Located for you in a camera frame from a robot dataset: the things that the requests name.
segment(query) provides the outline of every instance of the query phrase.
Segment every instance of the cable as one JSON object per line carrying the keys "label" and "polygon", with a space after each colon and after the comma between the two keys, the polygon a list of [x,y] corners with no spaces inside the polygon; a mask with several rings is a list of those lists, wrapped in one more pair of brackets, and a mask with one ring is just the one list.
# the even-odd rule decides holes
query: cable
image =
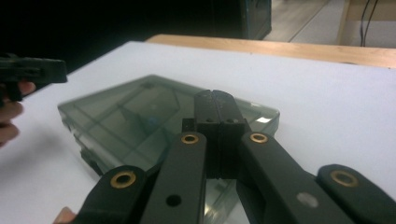
{"label": "cable", "polygon": [[367,10],[367,7],[369,6],[369,4],[370,4],[370,0],[367,0],[366,6],[364,7],[364,10],[363,10],[363,14],[361,15],[361,47],[363,47],[363,40],[364,40],[364,34],[363,34],[364,15],[366,14],[366,10]]}
{"label": "cable", "polygon": [[371,21],[371,18],[373,17],[373,14],[374,14],[374,11],[375,11],[375,7],[376,7],[376,4],[377,4],[377,3],[378,3],[378,0],[375,0],[372,13],[370,14],[370,18],[369,18],[369,20],[367,21],[366,30],[365,30],[365,32],[364,32],[364,37],[363,37],[363,46],[364,46],[364,47],[366,47],[367,30],[369,29],[370,21]]}

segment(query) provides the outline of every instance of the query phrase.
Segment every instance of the black tool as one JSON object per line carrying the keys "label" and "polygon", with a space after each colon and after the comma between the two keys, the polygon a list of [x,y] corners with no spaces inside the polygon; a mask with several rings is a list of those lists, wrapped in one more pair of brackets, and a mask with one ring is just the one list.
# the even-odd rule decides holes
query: black tool
{"label": "black tool", "polygon": [[[4,85],[6,96],[11,101],[21,101],[18,87],[20,81],[40,84],[64,83],[67,81],[66,66],[62,60],[19,58],[13,54],[0,57],[0,83]],[[5,95],[0,92],[0,99]]]}
{"label": "black tool", "polygon": [[165,161],[109,171],[72,223],[203,223],[207,178],[237,180],[250,223],[396,223],[382,189],[341,165],[307,173],[274,137],[250,131],[230,94],[202,91],[194,102]]}

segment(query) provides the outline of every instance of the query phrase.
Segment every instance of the transparent acrylic sheet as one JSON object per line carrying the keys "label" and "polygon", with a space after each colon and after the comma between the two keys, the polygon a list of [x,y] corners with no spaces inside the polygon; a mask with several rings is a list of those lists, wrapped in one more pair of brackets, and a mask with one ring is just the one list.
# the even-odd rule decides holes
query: transparent acrylic sheet
{"label": "transparent acrylic sheet", "polygon": [[[148,170],[164,159],[182,120],[193,118],[193,96],[203,90],[151,75],[58,108],[82,159],[97,173],[123,164]],[[252,131],[275,134],[278,110],[235,101]],[[231,180],[207,180],[205,223],[226,219],[238,200],[234,186]]]}

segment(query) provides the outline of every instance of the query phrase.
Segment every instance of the dark background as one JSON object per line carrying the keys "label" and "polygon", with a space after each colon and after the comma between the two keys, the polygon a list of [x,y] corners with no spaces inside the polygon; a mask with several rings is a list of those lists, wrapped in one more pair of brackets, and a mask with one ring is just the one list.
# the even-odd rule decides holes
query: dark background
{"label": "dark background", "polygon": [[[259,5],[255,2],[261,6],[270,2],[247,1],[253,8]],[[144,41],[156,34],[250,38],[245,3],[7,1],[0,6],[0,51],[65,60],[72,72],[127,41]]]}

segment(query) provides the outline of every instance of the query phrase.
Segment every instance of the finger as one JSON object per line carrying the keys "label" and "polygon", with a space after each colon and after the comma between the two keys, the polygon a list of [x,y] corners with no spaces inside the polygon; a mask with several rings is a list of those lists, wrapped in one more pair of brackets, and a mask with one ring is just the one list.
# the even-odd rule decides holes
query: finger
{"label": "finger", "polygon": [[5,122],[14,119],[23,111],[23,107],[17,102],[6,102],[3,107],[0,107],[0,122]]}
{"label": "finger", "polygon": [[29,94],[35,90],[35,83],[22,81],[18,83],[22,95]]}
{"label": "finger", "polygon": [[76,215],[68,207],[64,207],[59,215],[53,221],[53,224],[62,224],[73,221]]}
{"label": "finger", "polygon": [[2,124],[0,127],[0,146],[15,138],[20,131],[12,123]]}

